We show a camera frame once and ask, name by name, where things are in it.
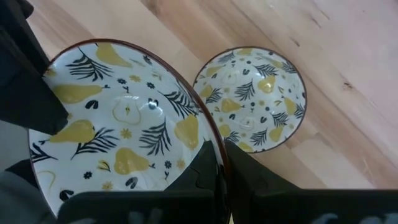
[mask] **brown plate rim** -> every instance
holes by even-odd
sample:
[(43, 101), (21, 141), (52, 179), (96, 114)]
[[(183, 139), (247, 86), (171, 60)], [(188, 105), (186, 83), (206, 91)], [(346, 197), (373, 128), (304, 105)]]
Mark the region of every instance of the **brown plate rim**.
[(302, 77), (300, 71), (297, 69), (297, 67), (296, 67), (289, 59), (287, 59), (285, 56), (283, 56), (282, 54), (280, 54), (280, 53), (278, 53), (278, 52), (276, 52), (276, 51), (274, 51), (274, 50), (268, 49), (268, 48), (266, 48), (266, 47), (259, 47), (259, 46), (252, 46), (252, 45), (244, 45), (244, 46), (239, 46), (239, 47), (233, 47), (233, 48), (226, 49), (226, 50), (224, 50), (224, 51), (222, 51), (222, 52), (216, 54), (216, 55), (213, 56), (211, 59), (209, 59), (209, 60), (202, 66), (202, 68), (199, 70), (199, 72), (197, 73), (197, 75), (196, 75), (196, 77), (195, 77), (195, 79), (194, 79), (194, 81), (193, 81), (192, 88), (195, 87), (195, 84), (196, 84), (196, 81), (197, 81), (197, 79), (198, 79), (199, 74), (205, 69), (205, 67), (206, 67), (212, 60), (214, 60), (214, 58), (217, 58), (218, 56), (220, 56), (220, 55), (222, 55), (222, 54), (225, 54), (226, 52), (234, 51), (234, 50), (236, 50), (236, 49), (246, 49), (246, 48), (261, 49), (261, 50), (266, 50), (266, 51), (268, 51), (268, 52), (272, 52), (273, 54), (275, 54), (275, 55), (277, 55), (277, 56), (280, 56), (281, 58), (285, 59), (287, 62), (289, 62), (290, 64), (292, 64), (293, 67), (294, 67), (294, 69), (297, 71), (297, 75), (298, 75), (298, 77), (300, 78), (300, 81), (301, 81), (301, 83), (302, 83), (302, 85), (303, 85), (303, 87), (304, 87), (304, 95), (305, 95), (305, 97), (304, 97), (304, 98), (305, 98), (305, 106), (304, 106), (303, 118), (302, 118), (302, 119), (300, 120), (300, 122), (298, 123), (296, 129), (295, 129), (294, 131), (292, 131), (292, 133), (291, 133), (287, 138), (285, 138), (285, 140), (283, 140), (282, 142), (280, 142), (278, 145), (276, 145), (276, 146), (274, 146), (274, 147), (271, 147), (271, 148), (266, 149), (266, 150), (262, 149), (262, 151), (259, 151), (259, 152), (247, 152), (248, 154), (257, 154), (257, 153), (262, 153), (262, 152), (270, 151), (270, 150), (275, 149), (275, 148), (277, 148), (278, 146), (282, 145), (283, 143), (285, 143), (288, 139), (290, 139), (290, 137), (292, 137), (292, 136), (294, 135), (294, 133), (296, 133), (296, 131), (300, 128), (301, 124), (303, 123), (305, 114), (306, 114), (306, 112), (307, 112), (307, 106), (308, 106), (307, 88), (305, 87), (305, 83), (304, 83), (303, 77)]
[[(155, 53), (152, 53), (151, 51), (149, 51), (149, 50), (147, 50), (147, 49), (145, 49), (143, 47), (140, 47), (140, 46), (138, 46), (136, 44), (132, 44), (130, 42), (126, 42), (124, 40), (109, 39), (109, 38), (94, 38), (94, 39), (88, 39), (88, 40), (83, 40), (83, 41), (77, 42), (77, 43), (75, 43), (75, 44), (73, 44), (73, 45), (61, 50), (56, 56), (54, 56), (53, 59), (50, 60), (50, 63), (47, 66), (46, 71), (51, 67), (51, 65), (54, 63), (54, 61), (56, 61), (56, 59), (58, 59), (65, 52), (68, 52), (69, 50), (74, 49), (76, 47), (79, 47), (81, 45), (98, 43), (98, 42), (110, 42), (112, 44), (119, 44), (119, 45), (123, 45), (125, 47), (129, 47), (130, 49), (138, 50), (142, 54), (147, 55), (148, 57), (150, 57), (151, 59), (153, 59), (157, 63), (159, 63), (161, 66), (166, 68), (178, 81), (181, 82), (181, 84), (188, 90), (189, 94), (191, 94), (191, 96), (197, 101), (197, 103), (199, 104), (203, 114), (205, 115), (206, 119), (209, 122), (210, 128), (213, 131), (213, 134), (214, 134), (215, 139), (216, 139), (216, 143), (217, 143), (218, 148), (219, 148), (219, 152), (221, 154), (221, 159), (223, 161), (224, 178), (226, 180), (227, 186), (231, 186), (230, 183), (231, 183), (231, 178), (232, 178), (232, 172), (231, 172), (231, 166), (229, 164), (228, 155), (226, 153), (226, 148), (225, 148), (225, 145), (224, 145), (224, 141), (222, 140), (221, 134), (218, 131), (217, 125), (214, 122), (214, 120), (213, 120), (210, 112), (208, 111), (206, 105), (204, 104), (204, 102), (202, 102), (201, 98), (196, 93), (196, 91), (193, 89), (193, 87), (189, 84), (189, 82), (187, 82), (186, 79), (184, 79), (184, 77), (182, 77), (181, 74), (179, 74), (178, 71), (176, 71), (176, 69), (174, 69), (171, 65), (169, 65), (167, 62), (165, 62), (163, 59), (161, 59)], [(35, 180), (36, 180), (37, 183), (39, 183), (38, 180), (37, 180), (36, 171), (35, 171), (33, 162), (30, 159), (30, 156), (29, 156), (29, 160), (30, 160), (30, 163), (32, 165), (32, 169), (33, 169), (34, 174), (35, 174)], [(39, 185), (39, 189), (40, 189), (41, 193), (44, 196), (44, 193), (43, 193), (43, 190), (40, 187), (40, 184), (38, 184), (38, 185)]]

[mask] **ceramic bowl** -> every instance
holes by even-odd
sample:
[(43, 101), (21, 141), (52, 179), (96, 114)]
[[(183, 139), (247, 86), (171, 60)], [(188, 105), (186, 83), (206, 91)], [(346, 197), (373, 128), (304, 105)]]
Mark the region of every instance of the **ceramic bowl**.
[(224, 140), (246, 152), (282, 144), (300, 126), (307, 107), (305, 86), (294, 65), (259, 47), (218, 54), (200, 70), (193, 88)]
[(43, 79), (69, 112), (54, 136), (29, 131), (35, 175), (54, 214), (81, 192), (164, 190), (207, 139), (219, 163), (226, 158), (197, 94), (143, 48), (81, 42), (56, 56)]

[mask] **pear pattern bowl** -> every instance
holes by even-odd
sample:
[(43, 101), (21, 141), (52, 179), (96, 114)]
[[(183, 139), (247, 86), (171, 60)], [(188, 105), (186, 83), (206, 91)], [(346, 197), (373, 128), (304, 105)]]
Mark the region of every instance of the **pear pattern bowl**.
[(77, 43), (50, 63), (44, 82), (68, 111), (56, 135), (29, 130), (36, 179), (57, 215), (87, 191), (164, 190), (204, 141), (226, 157), (210, 113), (170, 65), (126, 42)]
[(262, 152), (286, 141), (307, 108), (304, 82), (283, 56), (260, 47), (237, 47), (213, 57), (193, 88), (226, 141)]

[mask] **light wood grain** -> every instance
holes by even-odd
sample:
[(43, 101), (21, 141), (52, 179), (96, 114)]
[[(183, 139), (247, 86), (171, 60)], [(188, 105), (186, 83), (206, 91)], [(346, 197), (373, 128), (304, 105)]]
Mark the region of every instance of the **light wood grain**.
[(258, 45), (300, 70), (308, 110), (283, 146), (253, 157), (303, 188), (398, 187), (395, 0), (30, 0), (49, 57), (80, 40), (143, 46), (190, 83), (218, 52)]

